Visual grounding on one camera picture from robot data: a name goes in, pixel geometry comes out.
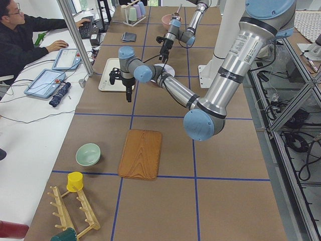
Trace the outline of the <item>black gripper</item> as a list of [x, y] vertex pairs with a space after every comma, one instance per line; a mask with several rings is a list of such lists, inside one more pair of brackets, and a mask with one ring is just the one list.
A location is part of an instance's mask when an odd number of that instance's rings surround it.
[[132, 89], [135, 85], [135, 78], [123, 78], [122, 84], [126, 87], [126, 100], [132, 102]]
[[170, 49], [173, 46], [173, 40], [171, 39], [164, 39], [163, 46], [162, 46], [162, 54], [159, 56], [159, 60], [162, 63], [168, 61]]

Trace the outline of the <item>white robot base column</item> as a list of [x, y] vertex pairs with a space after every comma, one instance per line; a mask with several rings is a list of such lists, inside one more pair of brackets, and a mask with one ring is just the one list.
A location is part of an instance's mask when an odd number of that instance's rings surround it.
[[239, 20], [245, 11], [245, 0], [218, 1], [222, 16], [213, 57], [199, 66], [200, 88], [209, 88], [239, 32]]

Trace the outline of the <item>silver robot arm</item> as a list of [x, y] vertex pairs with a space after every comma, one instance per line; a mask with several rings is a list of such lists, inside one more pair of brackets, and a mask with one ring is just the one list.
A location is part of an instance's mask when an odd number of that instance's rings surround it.
[[169, 28], [166, 34], [163, 37], [156, 37], [156, 41], [159, 44], [163, 44], [159, 52], [159, 59], [162, 61], [162, 63], [165, 63], [168, 60], [170, 49], [173, 47], [175, 40], [185, 43], [187, 48], [193, 46], [195, 42], [197, 26], [203, 18], [204, 13], [211, 5], [210, 1], [198, 0], [189, 2], [195, 4], [196, 9], [187, 29], [185, 31], [180, 30], [181, 20], [179, 19], [179, 13], [174, 13], [171, 14]]
[[144, 64], [130, 46], [118, 51], [120, 78], [143, 83], [154, 80], [189, 110], [183, 121], [188, 136], [207, 140], [224, 128], [226, 107], [259, 51], [269, 41], [292, 34], [295, 8], [296, 1], [226, 1], [221, 27], [233, 33], [227, 38], [230, 49], [220, 68], [211, 70], [212, 83], [204, 97], [186, 88], [163, 67]]

